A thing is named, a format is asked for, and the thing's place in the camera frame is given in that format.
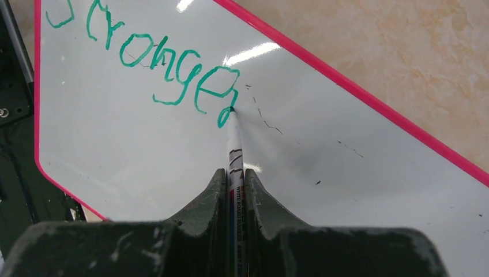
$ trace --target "beige countertop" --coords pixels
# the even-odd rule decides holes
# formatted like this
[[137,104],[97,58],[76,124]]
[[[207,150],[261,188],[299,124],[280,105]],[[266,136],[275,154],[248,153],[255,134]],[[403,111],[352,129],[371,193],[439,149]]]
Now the beige countertop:
[[[237,0],[489,171],[488,0]],[[10,0],[33,59],[33,0]]]

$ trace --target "green marker ink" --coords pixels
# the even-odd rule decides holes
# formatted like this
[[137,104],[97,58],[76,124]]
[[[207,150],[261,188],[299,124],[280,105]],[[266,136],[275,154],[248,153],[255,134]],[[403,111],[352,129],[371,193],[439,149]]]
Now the green marker ink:
[[112,26],[112,16],[111,16],[111,13],[108,11],[108,6],[107,6],[107,10],[106,10],[106,20],[107,20],[106,50],[108,50],[110,48],[110,41],[112,39],[112,35],[114,34],[114,31],[117,30],[119,27],[124,26],[126,24],[122,21],[119,21],[114,26]]
[[[212,76],[214,73],[216,73],[218,70],[226,70],[230,73],[235,73],[236,74],[236,79],[234,80],[234,82],[232,83],[232,85],[229,87],[229,89],[227,91],[225,91],[224,93],[217,93],[217,92],[214,92],[214,91],[210,91],[208,89],[205,89],[202,87],[202,85],[204,84],[204,82],[210,77]],[[203,113],[203,114],[207,114],[207,112],[205,111],[202,111],[199,106],[198,106],[198,97],[199,97],[199,94],[201,91],[203,92],[206,92],[210,95],[213,95],[213,96],[217,96],[219,98],[224,98],[226,97],[233,89],[234,89],[234,84],[236,84],[236,81],[238,80],[239,78],[239,75],[240,75],[240,72],[238,69],[231,69],[231,68],[228,68],[227,66],[216,66],[215,68],[209,70],[209,72],[205,73],[205,75],[200,79],[200,81],[197,83],[197,88],[195,89],[195,97],[194,97],[194,105],[195,105],[195,108]]]
[[[124,55],[124,50],[133,41],[134,38],[138,38],[138,39],[147,38],[147,39],[149,39],[149,45],[148,45],[148,48],[146,48],[146,51],[144,51],[144,53],[142,53],[139,56],[139,58],[137,58],[134,62],[127,63],[127,62],[124,61],[124,56],[123,56]],[[133,68],[135,65],[137,65],[138,63],[140,63],[141,60],[146,57],[146,55],[148,55],[148,53],[151,51],[151,48],[153,48],[153,44],[154,43],[155,42],[153,41],[153,38],[148,33],[134,33],[134,34],[132,34],[121,45],[121,50],[119,51],[119,57],[121,59],[121,63],[123,65],[129,67],[129,68]]]
[[92,6],[90,6],[90,9],[88,10],[88,16],[86,18],[86,32],[88,34],[88,37],[93,39],[94,41],[97,41],[97,38],[92,36],[92,33],[90,32],[90,23],[92,22],[92,15],[93,15],[93,11],[95,11],[95,8],[96,7],[99,7],[99,9],[102,11],[102,12],[107,12],[108,11],[108,6],[106,5],[106,7],[102,7],[102,4],[100,3],[100,0],[94,0],[94,2],[92,3]]
[[232,91],[234,92],[234,95],[233,95],[232,100],[231,100],[231,105],[229,107],[224,108],[219,113],[219,116],[217,117],[217,127],[219,129],[221,129],[224,126],[224,124],[226,123],[226,121],[228,120],[229,113],[231,112],[231,107],[234,107],[236,100],[238,99],[239,92],[237,90],[235,90],[234,88],[232,89]]
[[187,57],[188,54],[194,54],[197,58],[200,58],[200,54],[197,53],[195,50],[185,50],[182,53],[182,55],[180,56],[180,58],[178,59],[178,62],[176,63],[175,76],[176,76],[176,81],[178,83],[180,83],[180,84],[183,85],[183,90],[182,90],[182,93],[180,94],[180,97],[178,97],[178,99],[176,101],[174,101],[174,102],[164,102],[164,101],[161,101],[161,100],[157,100],[156,97],[155,97],[155,94],[153,94],[153,101],[154,102],[156,102],[156,103],[162,103],[162,104],[165,104],[165,105],[174,105],[174,106],[176,106],[176,105],[180,104],[180,102],[183,100],[183,98],[185,97],[185,93],[187,92],[187,89],[189,88],[190,82],[202,70],[202,64],[201,63],[198,63],[197,65],[194,66],[194,68],[192,69],[192,71],[187,76],[187,80],[183,81],[183,80],[180,79],[180,66],[182,65],[183,60],[185,59],[185,57]]
[[58,28],[61,28],[63,27],[64,25],[66,25],[67,23],[73,21],[75,19],[75,14],[73,13],[73,7],[72,7],[72,2],[71,0],[68,0],[68,6],[70,6],[70,18],[68,18],[67,20],[57,24],[57,25],[54,25],[51,20],[49,19],[49,14],[47,13],[46,11],[46,19],[47,19],[47,22],[49,23],[49,25],[51,25],[53,28],[55,29],[58,29]]
[[161,40],[160,44],[158,44],[158,47],[156,48],[155,54],[153,55],[153,61],[151,62],[151,65],[149,66],[149,68],[151,70],[153,70],[155,68],[155,66],[158,65],[158,63],[160,61],[162,61],[161,65],[165,65],[165,54],[170,53],[171,58],[170,58],[170,62],[169,62],[168,67],[167,67],[167,71],[165,72],[165,81],[171,82],[171,81],[173,81],[174,78],[168,78],[168,76],[170,76],[171,68],[173,67],[173,63],[175,62],[176,52],[173,49],[163,48],[163,46],[165,45],[167,40],[168,40],[168,36],[165,36]]

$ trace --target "whiteboard marker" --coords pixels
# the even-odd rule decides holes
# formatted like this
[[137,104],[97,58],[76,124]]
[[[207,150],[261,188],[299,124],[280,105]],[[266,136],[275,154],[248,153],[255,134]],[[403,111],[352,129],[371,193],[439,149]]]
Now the whiteboard marker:
[[229,166],[229,269],[230,276],[248,276],[243,149],[236,111],[230,107],[228,126]]

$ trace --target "whiteboard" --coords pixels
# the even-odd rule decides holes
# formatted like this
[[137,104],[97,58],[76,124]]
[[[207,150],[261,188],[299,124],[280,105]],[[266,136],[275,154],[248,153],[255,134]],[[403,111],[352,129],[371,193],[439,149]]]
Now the whiteboard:
[[233,104],[245,167],[307,223],[413,227],[453,275],[489,269],[488,174],[231,1],[36,1],[35,49],[36,162],[107,219],[195,198]]

